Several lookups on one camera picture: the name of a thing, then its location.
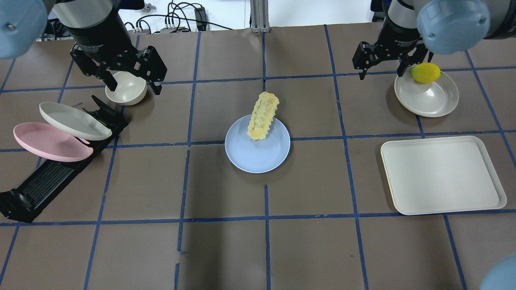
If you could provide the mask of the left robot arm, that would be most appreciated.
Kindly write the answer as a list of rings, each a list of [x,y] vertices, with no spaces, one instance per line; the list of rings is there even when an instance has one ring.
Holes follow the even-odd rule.
[[[118,83],[111,72],[127,72],[160,94],[167,72],[164,61],[153,46],[133,46],[119,15],[121,9],[141,10],[145,5],[144,0],[2,0],[0,56],[24,55],[54,14],[75,41],[70,56],[83,75],[96,77],[114,91]]]

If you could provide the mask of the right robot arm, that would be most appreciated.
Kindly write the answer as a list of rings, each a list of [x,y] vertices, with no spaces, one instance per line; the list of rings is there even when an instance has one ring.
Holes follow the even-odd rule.
[[[385,18],[377,41],[360,42],[352,57],[361,80],[383,61],[399,61],[401,77],[434,54],[466,51],[483,39],[515,37],[514,0],[372,0],[370,8]]]

